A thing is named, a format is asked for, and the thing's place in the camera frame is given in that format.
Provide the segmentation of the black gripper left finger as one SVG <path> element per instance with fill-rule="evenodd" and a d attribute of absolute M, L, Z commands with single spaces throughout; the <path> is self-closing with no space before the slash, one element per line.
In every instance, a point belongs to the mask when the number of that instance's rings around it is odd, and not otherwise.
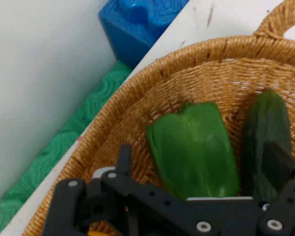
<path fill-rule="evenodd" d="M 131 145 L 121 145 L 118 163 L 90 183 L 58 182 L 43 226 L 44 236 L 87 236 L 92 223 L 105 221 L 122 236 L 185 236 L 177 214 L 186 204 L 131 176 Z"/>

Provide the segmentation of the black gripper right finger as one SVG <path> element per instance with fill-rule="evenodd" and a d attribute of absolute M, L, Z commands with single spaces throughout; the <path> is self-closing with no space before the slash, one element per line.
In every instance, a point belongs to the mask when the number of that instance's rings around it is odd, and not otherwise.
<path fill-rule="evenodd" d="M 266 142 L 262 170 L 277 195 L 258 220 L 258 234 L 295 236 L 295 159 L 277 143 Z"/>

